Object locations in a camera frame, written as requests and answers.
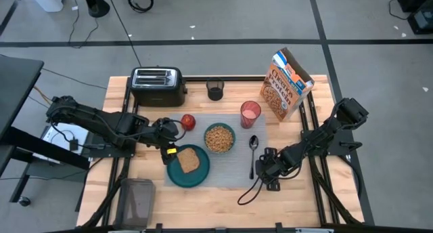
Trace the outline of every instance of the slice of bread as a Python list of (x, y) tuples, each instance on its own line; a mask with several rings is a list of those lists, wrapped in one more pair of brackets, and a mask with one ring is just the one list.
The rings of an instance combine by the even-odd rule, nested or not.
[(194, 171), (200, 165), (200, 160), (197, 157), (196, 151), (192, 148), (186, 148), (177, 154), (177, 158), (181, 164), (184, 173)]

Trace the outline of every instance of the red apple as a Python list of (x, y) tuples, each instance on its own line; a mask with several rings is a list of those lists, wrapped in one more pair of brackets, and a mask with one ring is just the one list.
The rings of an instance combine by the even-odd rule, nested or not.
[(185, 114), (182, 116), (181, 122), (186, 131), (191, 131), (196, 126), (196, 119), (190, 114)]

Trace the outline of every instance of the black desk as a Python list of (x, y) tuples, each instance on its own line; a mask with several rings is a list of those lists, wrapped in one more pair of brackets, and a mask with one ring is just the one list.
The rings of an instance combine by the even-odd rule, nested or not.
[(0, 177), (11, 158), (28, 163), (11, 197), (12, 203), (18, 202), (30, 177), (27, 170), (34, 160), (32, 152), (80, 169), (89, 168), (87, 158), (12, 127), (41, 74), (42, 66), (43, 62), (39, 60), (0, 56)]

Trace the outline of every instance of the wheel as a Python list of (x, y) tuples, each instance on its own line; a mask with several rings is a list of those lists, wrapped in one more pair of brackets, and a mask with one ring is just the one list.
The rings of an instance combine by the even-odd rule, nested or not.
[(18, 200), (18, 203), (23, 207), (27, 207), (30, 205), (31, 201), (25, 196), (20, 196), (20, 200)]

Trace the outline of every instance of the metal spoon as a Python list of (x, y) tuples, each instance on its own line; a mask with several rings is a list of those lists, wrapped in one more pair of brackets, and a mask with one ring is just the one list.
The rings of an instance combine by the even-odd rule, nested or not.
[(251, 157), (251, 170), (250, 170), (250, 179), (254, 179), (254, 151), (258, 147), (258, 138), (256, 135), (253, 135), (250, 138), (250, 148), (252, 150), (252, 157)]

